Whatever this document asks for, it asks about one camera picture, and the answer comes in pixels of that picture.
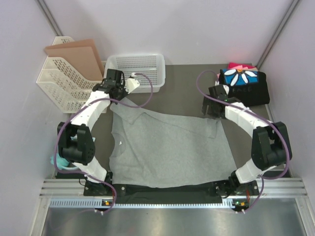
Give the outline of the grey t shirt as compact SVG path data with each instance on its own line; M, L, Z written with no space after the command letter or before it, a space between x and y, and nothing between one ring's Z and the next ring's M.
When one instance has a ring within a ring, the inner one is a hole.
M166 115L112 104L115 147L109 166L114 184L151 188L225 180L236 169L221 121Z

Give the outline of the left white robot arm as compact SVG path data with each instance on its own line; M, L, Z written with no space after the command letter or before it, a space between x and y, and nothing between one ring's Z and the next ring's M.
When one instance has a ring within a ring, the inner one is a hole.
M108 69L105 78L94 86L75 116L58 126L58 155L75 166L75 173L84 175L85 196L106 196L111 191L110 176L95 157L91 130L102 112L110 106L110 98L120 101L127 95L124 73Z

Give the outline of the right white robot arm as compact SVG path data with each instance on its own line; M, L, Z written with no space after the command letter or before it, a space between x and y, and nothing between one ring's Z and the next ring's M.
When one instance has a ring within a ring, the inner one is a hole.
M226 86L209 88L204 96L202 113L213 118L227 119L242 128L252 139L251 158L228 178L230 191L240 195L257 177L292 159L287 127L261 118L239 99L228 97Z

